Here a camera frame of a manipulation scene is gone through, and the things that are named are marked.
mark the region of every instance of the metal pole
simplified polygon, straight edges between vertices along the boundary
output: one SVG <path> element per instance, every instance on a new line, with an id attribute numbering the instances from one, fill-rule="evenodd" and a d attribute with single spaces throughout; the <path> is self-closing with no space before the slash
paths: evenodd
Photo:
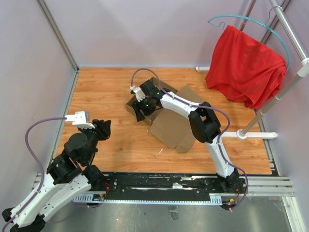
<path id="1" fill-rule="evenodd" d="M 300 44 L 297 36 L 295 35 L 293 29 L 290 27 L 290 23 L 287 20 L 287 18 L 284 15 L 283 10 L 280 7 L 275 7 L 275 6 L 279 6 L 276 2 L 276 0 L 269 0 L 270 4 L 272 5 L 272 7 L 274 7 L 274 11 L 276 12 L 280 22 L 283 25 L 284 30 L 286 31 L 286 33 L 289 36 L 289 39 L 291 40 L 295 50 L 297 51 L 299 57 L 301 58 L 301 60 L 304 60 L 307 58 L 307 54 L 303 48 L 303 46 Z"/>
<path id="2" fill-rule="evenodd" d="M 276 12 L 276 15 L 278 16 L 278 19 L 280 20 L 280 22 L 282 23 L 286 33 L 288 34 L 295 50 L 297 51 L 299 57 L 301 58 L 301 60 L 305 60 L 307 59 L 307 54 L 305 52 L 305 50 L 303 49 L 303 46 L 301 45 L 301 43 L 299 42 L 299 40 L 297 39 L 293 29 L 290 27 L 288 20 L 285 18 L 285 15 L 283 13 L 283 10 L 280 7 L 275 7 L 278 6 L 276 0 L 269 0 L 270 4 L 272 5 L 272 7 L 274 8 L 274 11 Z M 284 87 L 282 90 L 280 90 L 278 92 L 278 94 L 268 103 L 265 105 L 265 107 L 263 108 L 263 110 L 261 110 L 256 116 L 255 118 L 241 131 L 241 134 L 245 135 L 249 130 L 251 130 L 251 128 L 259 121 L 263 118 L 263 116 L 266 115 L 266 113 L 278 102 L 282 99 L 282 97 L 289 91 L 291 90 L 301 79 L 301 76 L 299 76 L 298 74 L 296 74 L 295 78 L 286 86 Z"/>
<path id="3" fill-rule="evenodd" d="M 50 11 L 49 11 L 45 1 L 44 0 L 36 0 L 36 1 L 37 1 L 37 4 L 39 5 L 40 9 L 42 10 L 42 13 L 45 16 L 49 26 L 51 27 L 55 37 L 57 38 L 57 40 L 58 40 L 58 42 L 59 42 L 63 52 L 67 56 L 67 58 L 68 58 L 68 60 L 69 60 L 69 62 L 71 64 L 72 68 L 75 70 L 75 73 L 77 73 L 78 70 L 79 70 L 79 67 L 76 64 L 76 62 L 75 62 L 75 60 L 74 60 L 74 58 L 73 58 L 73 56 L 72 56 L 72 54 L 71 54 L 67 44 L 66 44 L 66 42 L 64 41 L 64 39 L 63 39 L 63 37 L 62 37 L 62 35 L 61 35 L 61 33 L 60 33 L 60 31 L 59 31 L 59 29 L 58 29 L 54 19 L 52 17 L 52 14 L 50 13 Z"/>
<path id="4" fill-rule="evenodd" d="M 302 77 L 300 77 L 298 74 L 296 74 L 295 78 L 291 81 L 289 85 L 287 85 L 285 88 L 280 90 L 278 94 L 268 103 L 266 106 L 259 111 L 259 113 L 255 116 L 254 119 L 249 122 L 249 124 L 241 131 L 243 135 L 245 135 L 249 130 L 251 130 L 252 127 L 255 126 L 256 123 L 258 123 L 259 120 L 261 120 L 265 114 L 278 102 L 281 100 L 281 98 L 290 90 L 292 89 L 300 80 Z"/>
<path id="5" fill-rule="evenodd" d="M 249 17 L 249 16 L 250 16 L 251 11 L 252 11 L 252 9 L 253 9 L 253 7 L 254 7 L 254 5 L 255 5 L 255 2 L 256 2 L 256 0 L 252 0 L 252 1 L 251 1 L 250 5 L 249 5 L 249 8 L 248 8 L 248 10 L 247 10 L 247 13 L 246 13 L 246 17 Z M 246 26 L 246 23 L 247 23 L 247 19 L 244 19 L 244 20 L 242 21 L 241 25 L 240 25 L 239 30 L 243 31 L 244 28 L 245 28 L 245 26 Z"/>
<path id="6" fill-rule="evenodd" d="M 288 8 L 288 6 L 290 5 L 290 3 L 292 2 L 293 0 L 284 0 L 281 4 L 281 7 L 283 9 L 283 12 L 286 11 L 286 9 Z M 276 16 L 274 17 L 274 19 L 271 21 L 269 27 L 272 28 L 272 29 L 275 29 L 276 26 L 278 25 L 279 23 L 279 19 L 278 19 L 278 16 L 276 14 Z M 272 35 L 271 31 L 267 30 L 265 35 L 263 36 L 262 40 L 261 40 L 261 43 L 263 44 L 266 44 L 267 41 L 269 40 L 270 36 Z"/>

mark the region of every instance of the white wall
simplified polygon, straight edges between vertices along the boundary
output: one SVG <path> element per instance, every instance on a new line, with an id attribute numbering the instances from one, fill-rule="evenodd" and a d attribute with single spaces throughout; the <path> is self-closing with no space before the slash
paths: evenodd
<path id="1" fill-rule="evenodd" d="M 291 6 L 287 9 L 286 15 L 308 53 L 308 1 L 293 1 Z M 284 85 L 286 85 L 293 79 L 299 68 L 301 68 L 300 58 L 290 43 L 281 24 L 276 29 L 276 32 L 286 41 L 292 55 L 291 68 L 287 72 L 284 80 Z M 284 50 L 275 36 L 271 37 L 267 45 L 279 51 L 281 54 L 284 54 Z M 278 139 L 271 140 L 271 143 L 276 151 L 281 174 L 291 179 L 298 206 L 302 212 L 307 229 L 309 229 L 308 99 L 309 79 L 304 78 L 266 115 L 268 129 L 270 131 L 276 131 L 279 134 Z"/>
<path id="2" fill-rule="evenodd" d="M 210 64 L 223 31 L 207 20 L 219 14 L 244 14 L 249 2 L 46 0 L 80 66 L 175 67 Z"/>
<path id="3" fill-rule="evenodd" d="M 25 146 L 25 132 L 37 120 L 63 115 L 73 70 L 36 1 L 0 1 L 0 28 L 2 212 L 30 193 L 39 169 Z M 44 165 L 58 128 L 59 122 L 46 123 L 31 132 L 30 145 Z"/>

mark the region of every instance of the hanger hook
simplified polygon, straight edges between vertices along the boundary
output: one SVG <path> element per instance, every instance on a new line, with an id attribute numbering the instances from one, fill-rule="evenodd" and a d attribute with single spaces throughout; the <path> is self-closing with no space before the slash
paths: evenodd
<path id="1" fill-rule="evenodd" d="M 225 22 L 224 21 L 222 21 L 219 25 L 216 25 L 216 24 L 211 22 L 212 20 L 213 19 L 209 20 L 208 23 L 210 23 L 211 25 L 218 27 L 218 28 L 223 24 L 222 30 L 225 30 Z"/>
<path id="2" fill-rule="evenodd" d="M 283 11 L 283 8 L 280 7 L 280 6 L 274 6 L 274 7 L 272 7 L 272 8 L 269 10 L 269 12 L 268 12 L 268 20 L 266 20 L 265 25 L 266 25 L 266 24 L 268 23 L 268 21 L 270 20 L 270 12 L 271 12 L 271 10 L 274 9 L 274 8 L 276 8 L 276 7 L 281 8 L 282 11 Z"/>

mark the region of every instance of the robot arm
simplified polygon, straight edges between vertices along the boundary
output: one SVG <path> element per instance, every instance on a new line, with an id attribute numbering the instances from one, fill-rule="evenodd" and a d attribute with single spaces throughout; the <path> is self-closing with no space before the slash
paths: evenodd
<path id="1" fill-rule="evenodd" d="M 88 121 L 88 113 L 76 112 L 66 116 L 80 133 L 76 133 L 64 144 L 64 150 L 48 166 L 44 173 L 44 182 L 40 191 L 39 185 L 15 208 L 5 209 L 2 216 L 12 223 L 12 232 L 39 232 L 45 223 L 63 206 L 77 195 L 90 189 L 98 189 L 104 176 L 100 170 L 91 165 L 98 151 L 98 141 L 106 140 L 111 134 L 111 121 Z M 36 197 L 20 215 L 16 213 L 37 192 Z"/>
<path id="2" fill-rule="evenodd" d="M 209 103 L 191 102 L 172 92 L 166 94 L 155 87 L 150 80 L 140 87 L 132 87 L 131 93 L 135 94 L 137 98 L 132 105 L 137 121 L 144 120 L 145 116 L 153 113 L 158 107 L 170 109 L 189 119 L 192 134 L 198 141 L 204 143 L 210 152 L 217 175 L 223 181 L 223 188 L 231 188 L 236 183 L 239 173 L 237 169 L 228 164 L 231 161 L 222 144 L 222 139 L 220 139 L 220 145 L 223 155 L 219 149 L 218 136 L 221 133 L 221 125 L 216 114 L 213 110 L 196 107 L 196 105 L 210 107 Z"/>

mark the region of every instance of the red cloth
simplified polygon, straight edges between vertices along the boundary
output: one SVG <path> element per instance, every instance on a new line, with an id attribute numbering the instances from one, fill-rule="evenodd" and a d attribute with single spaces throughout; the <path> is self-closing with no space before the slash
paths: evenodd
<path id="1" fill-rule="evenodd" d="M 246 33 L 227 26 L 214 49 L 205 78 L 210 89 L 233 102 L 259 110 L 280 90 L 284 59 Z"/>

